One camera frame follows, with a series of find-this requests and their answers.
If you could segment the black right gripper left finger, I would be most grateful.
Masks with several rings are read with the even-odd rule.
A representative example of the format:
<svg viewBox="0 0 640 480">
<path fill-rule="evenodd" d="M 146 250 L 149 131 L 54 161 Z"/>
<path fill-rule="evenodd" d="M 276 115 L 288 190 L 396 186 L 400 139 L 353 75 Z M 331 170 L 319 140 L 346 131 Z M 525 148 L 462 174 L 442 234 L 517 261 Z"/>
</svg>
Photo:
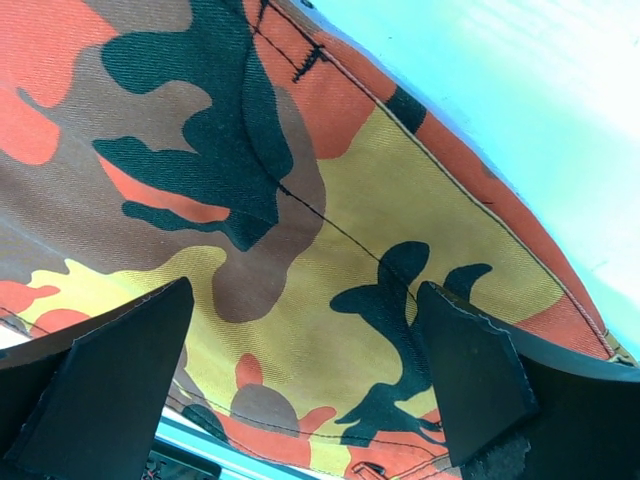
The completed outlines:
<svg viewBox="0 0 640 480">
<path fill-rule="evenodd" d="M 193 307 L 179 278 L 2 349 L 2 478 L 140 478 Z"/>
</svg>

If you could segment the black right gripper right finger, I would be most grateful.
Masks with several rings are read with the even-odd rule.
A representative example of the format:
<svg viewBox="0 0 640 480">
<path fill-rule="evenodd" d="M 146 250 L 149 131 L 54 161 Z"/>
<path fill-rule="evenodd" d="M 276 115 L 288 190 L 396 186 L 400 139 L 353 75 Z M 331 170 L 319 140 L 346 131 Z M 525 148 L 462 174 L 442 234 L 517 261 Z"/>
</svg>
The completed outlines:
<svg viewBox="0 0 640 480">
<path fill-rule="evenodd" d="M 465 479 L 636 479 L 639 370 L 546 341 L 423 283 L 451 464 Z"/>
</svg>

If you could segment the orange camouflage trousers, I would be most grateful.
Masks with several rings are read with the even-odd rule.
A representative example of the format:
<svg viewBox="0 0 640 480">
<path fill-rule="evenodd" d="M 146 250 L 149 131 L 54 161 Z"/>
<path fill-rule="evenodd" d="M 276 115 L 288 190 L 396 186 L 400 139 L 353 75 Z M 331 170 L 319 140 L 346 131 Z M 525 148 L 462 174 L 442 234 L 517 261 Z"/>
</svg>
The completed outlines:
<svg viewBox="0 0 640 480">
<path fill-rule="evenodd" d="M 25 343 L 179 278 L 163 410 L 339 478 L 465 479 L 425 282 L 639 370 L 506 185 L 291 2 L 3 2 L 2 328 Z"/>
</svg>

